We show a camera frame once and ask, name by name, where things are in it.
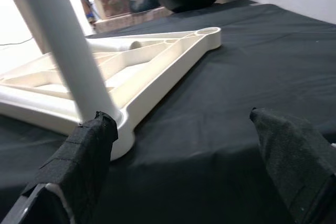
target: cable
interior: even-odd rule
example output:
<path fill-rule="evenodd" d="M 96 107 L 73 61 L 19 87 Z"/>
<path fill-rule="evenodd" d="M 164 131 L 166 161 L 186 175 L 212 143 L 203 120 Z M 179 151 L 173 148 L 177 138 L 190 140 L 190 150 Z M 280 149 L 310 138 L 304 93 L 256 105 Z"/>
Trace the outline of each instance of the cable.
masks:
<path fill-rule="evenodd" d="M 30 38 L 30 39 L 27 39 L 27 40 L 24 40 L 22 42 L 18 42 L 18 43 L 7 43 L 7 44 L 0 44 L 0 46 L 10 46 L 10 45 L 20 45 L 20 44 L 23 44 L 25 42 L 28 42 L 30 40 L 32 40 L 34 37 Z"/>

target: black tablecloth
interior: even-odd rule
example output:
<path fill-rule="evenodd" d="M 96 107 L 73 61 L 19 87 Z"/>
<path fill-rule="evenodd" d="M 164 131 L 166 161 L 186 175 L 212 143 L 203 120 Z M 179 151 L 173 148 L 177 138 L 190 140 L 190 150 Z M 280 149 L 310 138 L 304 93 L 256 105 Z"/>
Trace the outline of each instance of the black tablecloth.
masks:
<path fill-rule="evenodd" d="M 332 141 L 336 26 L 248 4 L 118 32 L 218 26 L 223 45 L 204 55 L 135 129 L 135 147 L 110 165 L 94 223 L 292 223 L 264 168 L 249 113 L 256 106 L 306 118 Z M 0 118 L 0 218 L 64 139 Z"/>

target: table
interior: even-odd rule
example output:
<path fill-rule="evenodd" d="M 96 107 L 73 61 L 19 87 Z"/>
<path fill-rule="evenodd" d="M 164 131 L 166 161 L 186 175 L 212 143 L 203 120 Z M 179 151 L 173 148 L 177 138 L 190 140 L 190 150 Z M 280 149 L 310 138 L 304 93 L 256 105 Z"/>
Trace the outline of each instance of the table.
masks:
<path fill-rule="evenodd" d="M 251 109 L 305 117 L 336 139 L 336 26 L 274 5 L 215 5 L 97 37 L 222 28 L 111 163 L 94 223 L 288 223 Z M 64 136 L 0 117 L 0 219 Z"/>

